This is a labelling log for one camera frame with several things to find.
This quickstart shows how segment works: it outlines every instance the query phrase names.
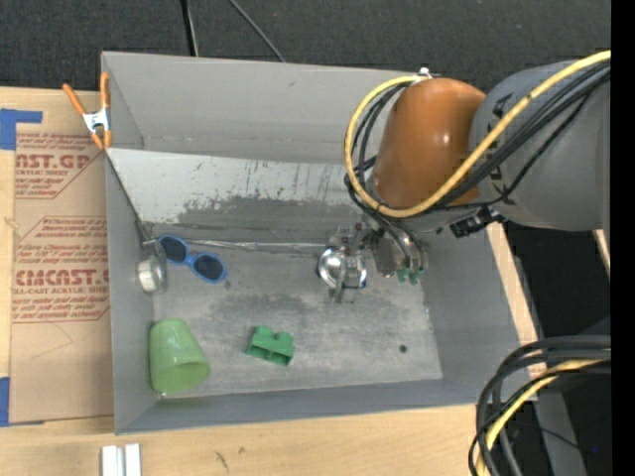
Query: yellow cable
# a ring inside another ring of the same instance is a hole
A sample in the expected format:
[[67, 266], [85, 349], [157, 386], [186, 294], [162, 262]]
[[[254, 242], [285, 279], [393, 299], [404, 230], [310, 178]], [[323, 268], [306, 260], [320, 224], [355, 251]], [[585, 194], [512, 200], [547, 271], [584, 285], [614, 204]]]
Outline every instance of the yellow cable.
[[[563, 371], [563, 370], [577, 370], [577, 369], [581, 369], [582, 367], [587, 367], [588, 365], [594, 365], [595, 363], [600, 363], [600, 361], [601, 360], [569, 360], [569, 361], [565, 361], [565, 362], [563, 362], [563, 363], [561, 363], [559, 365], [556, 365], [555, 367], [552, 367], [549, 370], [543, 372], [543, 374], [541, 374], [541, 377], [548, 376], [550, 374], [555, 374], [555, 373]], [[553, 382], [557, 378], [558, 378], [558, 376], [555, 375], [553, 377], [550, 377], [550, 378], [547, 378], [547, 379], [543, 379], [543, 380], [535, 383], [531, 388], [529, 388], [520, 397], [518, 397], [518, 399], [516, 399], [514, 404], [503, 414], [503, 416], [501, 416], [499, 419], [497, 419], [492, 424], [492, 426], [489, 427], [489, 430], [487, 430], [487, 434], [485, 435], [485, 442], [487, 444], [487, 448], [488, 449], [492, 448], [492, 446], [494, 445], [494, 442], [496, 441], [496, 438], [498, 437], [498, 434], [503, 429], [503, 427], [505, 426], [507, 421], [509, 421], [509, 418], [512, 417], [514, 415], [514, 413], [516, 413], [523, 404], [525, 404], [527, 399], [529, 399], [532, 395], [534, 395], [536, 392], [538, 392], [541, 388], [544, 388], [545, 386], [547, 386], [548, 384], [550, 384], [551, 382]], [[483, 460], [483, 454], [479, 453], [478, 454], [478, 459], [476, 460], [476, 473], [479, 476], [485, 476], [487, 474], [485, 472], [485, 470], [486, 469], [485, 469], [485, 462]]]
[[507, 112], [505, 116], [503, 116], [503, 118], [490, 131], [485, 139], [480, 142], [480, 144], [474, 149], [474, 151], [463, 162], [463, 164], [461, 164], [461, 166], [454, 172], [454, 174], [434, 194], [432, 194], [425, 201], [422, 201], [411, 208], [396, 209], [386, 206], [385, 204], [381, 204], [379, 201], [374, 199], [366, 190], [364, 190], [364, 188], [359, 183], [359, 180], [357, 179], [353, 168], [353, 134], [357, 125], [357, 120], [359, 119], [359, 116], [366, 108], [366, 106], [379, 93], [392, 86], [408, 81], [419, 81], [424, 78], [421, 78], [419, 76], [403, 76], [386, 81], [385, 83], [377, 86], [377, 88], [371, 91], [368, 95], [366, 95], [366, 97], [361, 101], [361, 103], [353, 113], [353, 116], [348, 123], [348, 128], [346, 129], [346, 135], [344, 137], [344, 163], [346, 165], [346, 173], [348, 175], [348, 178], [350, 179], [350, 183], [357, 195], [359, 195], [359, 197], [364, 201], [364, 203], [366, 203], [368, 206], [378, 211], [382, 215], [387, 215], [393, 218], [407, 218], [414, 215], [419, 215], [420, 213], [423, 213], [428, 208], [437, 203], [442, 197], [444, 197], [450, 190], [454, 188], [454, 186], [467, 174], [469, 169], [476, 163], [476, 161], [478, 161], [478, 159], [480, 159], [481, 156], [485, 154], [490, 145], [503, 133], [503, 131], [509, 126], [514, 118], [516, 118], [525, 110], [525, 108], [527, 108], [532, 100], [545, 93], [548, 89], [550, 89], [566, 77], [573, 75], [579, 70], [582, 70], [583, 68], [591, 66], [595, 63], [610, 60], [610, 58], [611, 51], [609, 50], [606, 52], [591, 55], [590, 57], [581, 59], [579, 61], [575, 61], [574, 63], [566, 66], [565, 68], [536, 86], [536, 88], [534, 88], [531, 92], [529, 92], [528, 95], [519, 100], [516, 105], [511, 110], [509, 110], [509, 112]]

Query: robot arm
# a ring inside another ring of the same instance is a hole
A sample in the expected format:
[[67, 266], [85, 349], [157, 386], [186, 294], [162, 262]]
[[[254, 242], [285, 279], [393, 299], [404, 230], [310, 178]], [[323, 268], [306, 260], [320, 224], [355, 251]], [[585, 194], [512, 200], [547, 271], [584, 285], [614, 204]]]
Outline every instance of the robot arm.
[[[370, 130], [397, 93], [367, 159]], [[345, 182], [375, 231], [340, 246], [342, 262], [370, 248], [383, 276], [415, 282], [426, 263], [419, 234], [449, 227], [460, 237], [503, 219], [603, 229], [609, 243], [609, 149], [610, 52], [518, 72], [487, 95], [429, 75], [388, 81], [346, 132]], [[418, 249], [416, 269], [404, 241]]]

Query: blue sunglasses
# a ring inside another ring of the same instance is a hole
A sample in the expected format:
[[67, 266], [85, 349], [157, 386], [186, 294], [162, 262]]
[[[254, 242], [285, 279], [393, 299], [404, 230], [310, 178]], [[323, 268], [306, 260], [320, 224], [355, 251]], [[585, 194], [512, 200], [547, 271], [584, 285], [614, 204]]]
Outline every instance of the blue sunglasses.
[[177, 236], [165, 235], [159, 243], [166, 251], [166, 259], [175, 265], [188, 265], [204, 281], [216, 284], [227, 277], [227, 269], [222, 260], [213, 254], [201, 252], [191, 254], [185, 240]]

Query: green toy piece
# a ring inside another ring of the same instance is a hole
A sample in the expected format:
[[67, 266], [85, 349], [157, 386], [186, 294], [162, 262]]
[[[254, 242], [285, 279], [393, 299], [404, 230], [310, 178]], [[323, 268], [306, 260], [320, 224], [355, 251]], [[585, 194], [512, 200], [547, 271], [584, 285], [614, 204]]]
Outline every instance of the green toy piece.
[[286, 331], [274, 334], [269, 326], [256, 326], [246, 353], [278, 365], [289, 365], [294, 357], [294, 337]]
[[401, 270], [397, 270], [397, 279], [399, 282], [410, 282], [413, 286], [419, 283], [421, 279], [421, 275], [424, 274], [424, 269], [422, 267], [412, 269], [412, 268], [402, 268]]

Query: cardboard box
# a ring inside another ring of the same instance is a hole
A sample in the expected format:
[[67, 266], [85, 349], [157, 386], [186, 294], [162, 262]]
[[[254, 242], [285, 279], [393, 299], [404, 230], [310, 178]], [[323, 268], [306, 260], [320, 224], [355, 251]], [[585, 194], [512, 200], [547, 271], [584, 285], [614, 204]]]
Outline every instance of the cardboard box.
[[[97, 94], [78, 95], [97, 107]], [[9, 421], [112, 414], [104, 156], [61, 90], [1, 88], [0, 108], [42, 112], [39, 124], [17, 124], [16, 150], [4, 152], [15, 164], [3, 226], [15, 241], [3, 275]]]

